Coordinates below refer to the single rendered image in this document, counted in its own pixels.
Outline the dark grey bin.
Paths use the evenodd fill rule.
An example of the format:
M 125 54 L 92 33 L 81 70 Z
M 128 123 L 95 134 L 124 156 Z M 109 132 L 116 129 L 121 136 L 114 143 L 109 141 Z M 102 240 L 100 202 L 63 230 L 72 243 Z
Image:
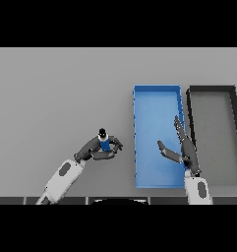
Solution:
M 231 86 L 189 86 L 192 140 L 209 186 L 237 186 L 237 93 Z

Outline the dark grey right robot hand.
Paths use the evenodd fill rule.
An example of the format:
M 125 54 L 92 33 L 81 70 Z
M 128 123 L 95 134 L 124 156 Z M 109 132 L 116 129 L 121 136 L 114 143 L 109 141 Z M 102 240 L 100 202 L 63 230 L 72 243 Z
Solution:
M 174 118 L 174 127 L 177 132 L 179 143 L 181 146 L 181 154 L 178 154 L 164 146 L 164 144 L 158 140 L 157 145 L 160 153 L 177 163 L 184 162 L 185 166 L 190 170 L 190 174 L 195 177 L 199 177 L 202 173 L 199 165 L 199 159 L 195 145 L 191 138 L 185 133 L 184 128 L 179 120 L 178 116 Z

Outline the blue pipe with dark end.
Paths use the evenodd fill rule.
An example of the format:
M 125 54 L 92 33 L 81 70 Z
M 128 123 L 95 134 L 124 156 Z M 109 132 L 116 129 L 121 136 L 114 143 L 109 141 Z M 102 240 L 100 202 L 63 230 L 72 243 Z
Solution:
M 109 138 L 108 138 L 108 135 L 106 134 L 106 131 L 105 131 L 104 128 L 99 129 L 98 141 L 100 143 L 101 149 L 104 152 L 109 152 L 110 151 Z

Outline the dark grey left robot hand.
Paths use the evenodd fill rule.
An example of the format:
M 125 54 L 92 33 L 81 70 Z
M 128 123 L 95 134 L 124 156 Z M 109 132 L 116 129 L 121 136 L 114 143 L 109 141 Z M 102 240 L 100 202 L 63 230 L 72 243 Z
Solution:
M 98 141 L 98 136 L 90 139 L 76 154 L 74 154 L 74 159 L 76 162 L 81 162 L 82 160 L 87 161 L 91 158 L 94 160 L 102 159 L 112 159 L 117 154 L 118 150 L 122 150 L 123 145 L 114 136 L 108 136 L 110 151 L 104 152 Z

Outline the blue bin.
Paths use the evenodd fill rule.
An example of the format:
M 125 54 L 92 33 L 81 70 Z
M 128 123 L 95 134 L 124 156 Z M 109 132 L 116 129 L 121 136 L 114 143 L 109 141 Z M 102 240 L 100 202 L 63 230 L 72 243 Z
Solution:
M 180 85 L 134 85 L 134 153 L 137 189 L 183 188 L 184 163 L 160 153 L 157 141 L 177 154 L 181 144 L 175 116 L 185 126 Z

